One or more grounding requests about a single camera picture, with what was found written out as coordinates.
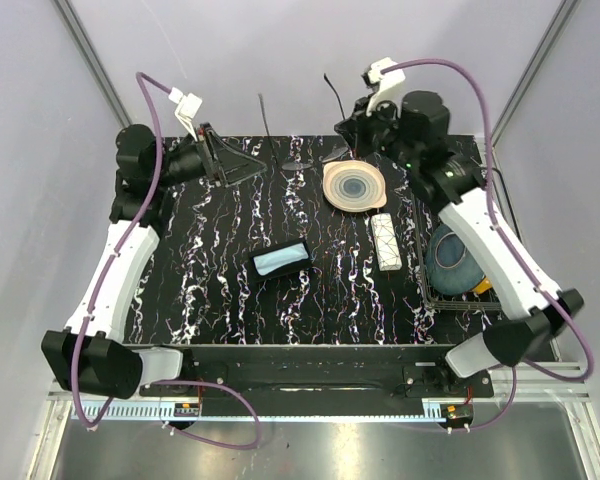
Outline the black rectangular glasses case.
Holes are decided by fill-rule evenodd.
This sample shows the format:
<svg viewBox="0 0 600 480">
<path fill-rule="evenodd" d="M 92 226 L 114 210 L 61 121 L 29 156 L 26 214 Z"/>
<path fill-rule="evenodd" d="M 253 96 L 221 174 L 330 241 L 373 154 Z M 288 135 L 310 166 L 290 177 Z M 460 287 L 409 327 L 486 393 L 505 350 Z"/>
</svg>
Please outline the black rectangular glasses case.
<svg viewBox="0 0 600 480">
<path fill-rule="evenodd" d="M 308 269 L 312 257 L 306 241 L 295 239 L 251 251 L 247 266 L 256 282 L 265 282 Z"/>
</svg>

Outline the white geometric glasses case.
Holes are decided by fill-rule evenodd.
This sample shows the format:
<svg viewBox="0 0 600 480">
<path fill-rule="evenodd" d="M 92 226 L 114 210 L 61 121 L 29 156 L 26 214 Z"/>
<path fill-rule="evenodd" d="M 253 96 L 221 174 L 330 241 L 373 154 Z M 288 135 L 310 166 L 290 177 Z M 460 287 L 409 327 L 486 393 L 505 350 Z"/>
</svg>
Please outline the white geometric glasses case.
<svg viewBox="0 0 600 480">
<path fill-rule="evenodd" d="M 373 215 L 371 228 L 379 270 L 384 272 L 400 270 L 402 260 L 391 215 L 388 213 Z"/>
</svg>

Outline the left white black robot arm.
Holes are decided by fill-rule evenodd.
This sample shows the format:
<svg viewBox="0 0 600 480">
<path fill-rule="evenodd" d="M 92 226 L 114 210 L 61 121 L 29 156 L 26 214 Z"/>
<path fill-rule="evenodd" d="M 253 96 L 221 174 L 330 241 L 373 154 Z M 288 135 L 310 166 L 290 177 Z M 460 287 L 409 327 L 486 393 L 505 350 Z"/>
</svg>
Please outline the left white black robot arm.
<svg viewBox="0 0 600 480">
<path fill-rule="evenodd" d="M 45 333 L 41 350 L 59 386 L 118 399 L 161 381 L 176 396 L 195 386 L 196 372 L 170 347 L 132 350 L 123 344 L 127 314 L 145 266 L 166 232 L 171 187 L 200 178 L 233 186 L 264 172 L 257 158 L 224 142 L 213 127 L 193 124 L 202 100 L 172 89 L 169 99 L 186 136 L 168 146 L 132 124 L 116 137 L 115 197 L 104 251 L 90 284 L 60 331 Z"/>
</svg>

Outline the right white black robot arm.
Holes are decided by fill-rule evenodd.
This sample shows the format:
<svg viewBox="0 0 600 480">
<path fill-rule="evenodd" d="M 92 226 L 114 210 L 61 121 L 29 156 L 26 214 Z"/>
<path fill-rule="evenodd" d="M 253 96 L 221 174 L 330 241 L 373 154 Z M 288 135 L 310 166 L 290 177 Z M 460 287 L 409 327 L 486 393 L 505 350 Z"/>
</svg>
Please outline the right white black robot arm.
<svg viewBox="0 0 600 480">
<path fill-rule="evenodd" d="M 449 109 L 430 91 L 391 97 L 405 69 L 444 66 L 459 73 L 476 94 L 486 132 L 486 169 L 452 152 L 447 134 Z M 497 366 L 516 367 L 537 347 L 570 328 L 584 306 L 575 289 L 563 289 L 532 259 L 493 200 L 493 148 L 484 94 L 460 65 L 444 59 L 395 62 L 383 58 L 363 74 L 370 94 L 358 99 L 351 115 L 334 127 L 360 158 L 382 155 L 407 173 L 411 191 L 467 248 L 491 282 L 505 320 L 449 350 L 434 371 L 434 384 L 446 396 L 466 389 L 470 377 Z"/>
</svg>

